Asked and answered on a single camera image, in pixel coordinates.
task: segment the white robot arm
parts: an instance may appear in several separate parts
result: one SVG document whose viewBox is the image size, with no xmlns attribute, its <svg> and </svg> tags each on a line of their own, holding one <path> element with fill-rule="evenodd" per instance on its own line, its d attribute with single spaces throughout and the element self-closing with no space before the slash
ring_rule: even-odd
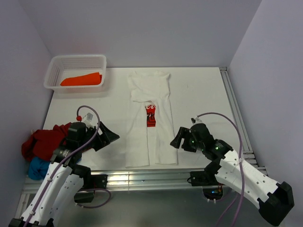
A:
<svg viewBox="0 0 303 227">
<path fill-rule="evenodd" d="M 245 182 L 244 197 L 257 207 L 268 223 L 279 226 L 294 206 L 291 186 L 286 182 L 280 184 L 263 175 L 244 159 L 239 160 L 238 153 L 223 140 L 215 140 L 206 125 L 198 118 L 192 119 L 192 122 L 194 125 L 190 129 L 180 127 L 177 136 L 170 143 L 173 147 L 179 148 L 181 140 L 184 139 L 181 146 L 184 150 L 189 152 L 200 150 L 212 161 L 204 171 L 190 173 L 192 186 L 221 183 L 241 193 L 241 162 Z"/>
<path fill-rule="evenodd" d="M 90 148 L 100 150 L 120 138 L 99 120 L 98 115 L 97 118 L 98 127 L 92 127 L 89 121 L 84 123 L 85 120 L 71 124 L 67 137 L 53 152 L 45 179 L 33 201 L 20 218 L 11 220 L 9 227 L 55 227 L 75 194 L 83 186 L 93 187 L 90 168 L 77 164 L 82 152 Z"/>
</svg>

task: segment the white plastic basket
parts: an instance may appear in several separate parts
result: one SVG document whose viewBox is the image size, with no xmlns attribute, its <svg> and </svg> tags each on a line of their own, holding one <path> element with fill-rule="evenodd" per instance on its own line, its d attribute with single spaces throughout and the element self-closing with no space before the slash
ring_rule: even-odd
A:
<svg viewBox="0 0 303 227">
<path fill-rule="evenodd" d="M 83 76 L 89 73 L 102 74 L 101 83 L 90 86 L 60 86 L 61 82 L 70 77 Z M 60 55 L 53 57 L 48 66 L 44 87 L 57 93 L 91 93 L 100 92 L 106 77 L 106 57 L 102 54 Z"/>
</svg>

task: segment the white table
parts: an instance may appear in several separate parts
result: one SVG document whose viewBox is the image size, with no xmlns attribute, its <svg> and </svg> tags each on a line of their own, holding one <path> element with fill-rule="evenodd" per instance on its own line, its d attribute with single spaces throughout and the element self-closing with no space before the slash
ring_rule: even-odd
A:
<svg viewBox="0 0 303 227">
<path fill-rule="evenodd" d="M 89 105 L 98 113 L 102 122 L 120 139 L 98 152 L 86 151 L 82 155 L 81 165 L 92 170 L 126 170 L 125 133 L 126 110 L 129 103 L 127 75 L 132 71 L 170 73 L 170 102 L 175 134 L 180 126 L 191 127 L 190 118 L 200 113 L 219 112 L 233 119 L 230 104 L 224 88 L 219 68 L 109 68 L 103 91 L 98 94 L 53 94 L 47 113 L 44 129 L 52 129 L 76 121 L 76 111 L 80 105 Z M 84 116 L 88 109 L 83 108 Z M 239 139 L 233 126 L 217 115 L 203 116 L 210 133 L 239 149 Z M 210 161 L 201 152 L 191 153 L 178 150 L 178 165 L 146 166 L 132 169 L 189 169 L 204 168 Z"/>
</svg>

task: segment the purple cable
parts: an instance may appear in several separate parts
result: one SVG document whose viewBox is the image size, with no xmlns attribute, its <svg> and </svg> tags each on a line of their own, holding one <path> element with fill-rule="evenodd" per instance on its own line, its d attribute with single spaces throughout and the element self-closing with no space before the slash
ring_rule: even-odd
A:
<svg viewBox="0 0 303 227">
<path fill-rule="evenodd" d="M 78 203 L 77 203 L 77 206 L 83 207 L 83 208 L 87 208 L 87 209 L 99 208 L 99 207 L 102 207 L 105 204 L 107 204 L 109 202 L 110 198 L 112 197 L 112 193 L 110 193 L 109 190 L 103 189 L 103 188 L 92 188 L 92 189 L 83 189 L 83 190 L 80 190 L 80 192 L 93 192 L 93 191 L 105 191 L 105 192 L 107 192 L 108 193 L 108 199 L 104 203 L 102 203 L 100 205 L 97 205 L 97 206 L 93 206 L 93 207 L 83 206 L 83 205 L 78 204 Z"/>
<path fill-rule="evenodd" d="M 215 115 L 219 115 L 219 116 L 221 116 L 221 117 L 224 117 L 224 118 L 225 118 L 226 120 L 228 120 L 228 121 L 233 125 L 233 127 L 236 129 L 237 134 L 238 134 L 238 137 L 239 137 L 239 141 L 240 141 L 240 148 L 239 148 L 239 159 L 240 159 L 240 158 L 242 157 L 242 139 L 241 139 L 241 135 L 240 135 L 240 132 L 239 132 L 238 127 L 235 125 L 234 122 L 232 122 L 231 119 L 229 119 L 227 116 L 225 116 L 225 115 L 222 114 L 222 113 L 208 112 L 208 113 L 200 114 L 200 115 L 198 115 L 197 117 L 201 117 L 201 116 L 209 115 L 209 114 L 215 114 Z M 238 204 L 236 213 L 235 213 L 235 215 L 234 215 L 234 217 L 233 217 L 233 221 L 232 221 L 231 227 L 233 227 L 234 224 L 236 223 L 236 220 L 237 220 L 237 217 L 238 217 L 238 215 L 239 215 L 239 212 L 240 212 L 240 209 L 241 209 L 241 206 L 242 206 L 242 203 L 243 203 L 243 199 L 244 199 L 245 179 L 244 179 L 244 172 L 243 172 L 242 162 L 239 162 L 239 166 L 240 166 L 240 173 L 241 173 L 241 179 L 242 179 L 242 189 L 241 189 L 240 201 L 239 201 L 239 204 Z M 234 204 L 235 201 L 236 201 L 236 198 L 235 198 L 235 199 L 232 201 L 232 203 L 228 206 L 228 209 Z M 226 212 L 227 212 L 228 209 L 226 209 L 226 210 L 223 212 L 223 214 L 219 217 L 216 226 L 218 226 L 218 224 L 220 223 L 220 221 L 222 220 L 223 216 L 226 214 Z"/>
<path fill-rule="evenodd" d="M 86 107 L 86 108 L 92 110 L 92 111 L 95 113 L 95 115 L 96 115 L 96 117 L 97 117 L 97 120 L 98 120 L 98 124 L 97 124 L 96 131 L 95 131 L 94 135 L 93 135 L 85 144 L 83 144 L 81 147 L 75 149 L 71 154 L 69 154 L 67 157 L 65 157 L 65 158 L 57 165 L 57 167 L 54 169 L 53 173 L 51 174 L 50 179 L 53 179 L 53 177 L 55 176 L 55 174 L 56 174 L 56 172 L 58 171 L 58 169 L 60 168 L 60 166 L 61 166 L 67 159 L 69 159 L 71 156 L 73 156 L 73 155 L 76 154 L 77 152 L 81 151 L 81 150 L 82 150 L 84 147 L 86 147 L 90 142 L 92 142 L 92 140 L 95 138 L 95 136 L 96 136 L 97 133 L 98 133 L 98 130 L 99 130 L 99 128 L 100 128 L 100 118 L 99 118 L 98 113 L 97 113 L 92 107 L 90 107 L 90 106 L 88 106 L 88 105 L 82 105 L 82 106 L 80 106 L 80 107 L 77 109 L 77 116 L 79 116 L 79 110 L 80 110 L 81 108 L 84 108 L 84 107 Z M 41 194 L 40 194 L 39 198 L 37 199 L 37 202 L 35 203 L 35 205 L 34 205 L 34 207 L 33 207 L 33 209 L 32 209 L 32 212 L 33 212 L 33 213 L 35 213 L 36 209 L 38 208 L 39 203 L 41 202 L 41 200 L 42 200 L 42 198 L 43 198 L 43 196 L 44 196 L 44 194 L 45 194 L 45 192 L 46 192 L 46 190 L 47 190 L 47 188 L 48 188 L 48 186 L 49 186 L 50 183 L 51 183 L 51 181 L 47 181 L 47 182 L 46 182 L 45 187 L 44 187 L 43 190 L 41 191 Z M 29 221 L 31 220 L 32 216 L 33 216 L 33 214 L 30 214 L 30 215 L 28 216 L 28 218 L 27 218 L 26 222 L 24 223 L 23 227 L 26 227 L 26 226 L 28 225 L 28 223 L 29 223 Z"/>
<path fill-rule="evenodd" d="M 226 212 L 230 209 L 230 207 L 232 207 L 232 205 L 235 203 L 235 201 L 237 200 L 238 195 L 236 195 L 236 197 L 233 199 L 233 201 L 229 204 L 229 206 L 225 209 L 225 211 L 223 211 L 223 213 L 221 214 L 221 216 L 219 217 L 219 219 L 217 220 L 216 226 L 218 226 L 218 224 L 220 223 L 220 221 L 222 220 L 223 216 L 226 214 Z"/>
</svg>

